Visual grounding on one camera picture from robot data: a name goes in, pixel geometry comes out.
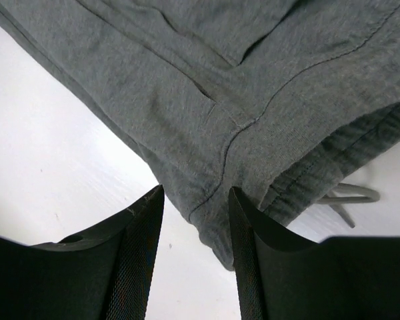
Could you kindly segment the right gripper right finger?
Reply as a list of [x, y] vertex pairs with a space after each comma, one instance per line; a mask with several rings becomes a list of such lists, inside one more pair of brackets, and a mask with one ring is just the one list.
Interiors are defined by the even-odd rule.
[[400, 319], [400, 237], [316, 243], [236, 187], [229, 218], [243, 319]]

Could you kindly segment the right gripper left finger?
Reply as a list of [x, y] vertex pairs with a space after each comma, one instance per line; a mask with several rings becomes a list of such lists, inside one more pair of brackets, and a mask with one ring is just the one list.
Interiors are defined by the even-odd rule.
[[144, 319], [163, 207], [156, 186], [57, 243], [0, 237], [0, 319]]

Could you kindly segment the grey shorts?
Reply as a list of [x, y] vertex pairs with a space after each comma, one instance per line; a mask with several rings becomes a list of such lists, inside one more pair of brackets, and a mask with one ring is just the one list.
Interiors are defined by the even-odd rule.
[[400, 1], [0, 1], [222, 265], [228, 192], [288, 225], [400, 141]]

